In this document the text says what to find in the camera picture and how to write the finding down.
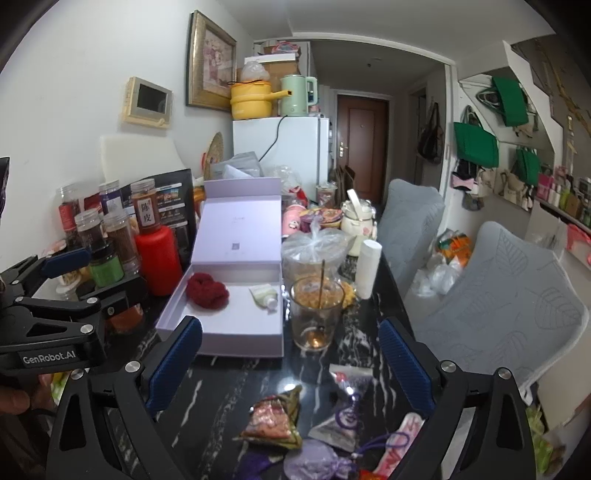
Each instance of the black handbag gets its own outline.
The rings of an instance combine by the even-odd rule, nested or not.
[[[427,125],[418,140],[418,154],[428,162],[439,165],[443,160],[443,130],[439,119],[439,104],[433,102]]]

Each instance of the open gift box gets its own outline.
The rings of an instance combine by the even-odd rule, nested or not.
[[[156,328],[166,339],[192,315],[203,325],[201,355],[282,357],[281,180],[212,180],[205,191],[191,265]],[[187,282],[196,272],[225,284],[230,298],[224,308],[206,310],[187,298]],[[275,312],[259,307],[249,290],[267,283],[278,295]]]

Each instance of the red bottle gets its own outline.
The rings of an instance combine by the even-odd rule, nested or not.
[[[161,225],[154,233],[136,235],[135,244],[150,293],[157,297],[170,295],[183,276],[173,231]]]

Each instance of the yellow electric pot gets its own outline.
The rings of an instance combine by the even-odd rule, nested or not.
[[[234,120],[248,120],[271,116],[271,101],[290,96],[291,90],[271,93],[269,82],[257,80],[252,83],[235,83],[231,93],[232,117]]]

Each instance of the mint green kettle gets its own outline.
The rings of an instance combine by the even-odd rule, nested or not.
[[[291,96],[280,100],[281,116],[308,116],[308,107],[318,103],[318,80],[315,77],[286,75],[281,79],[281,90],[291,91]],[[308,100],[308,92],[313,94],[311,102]]]

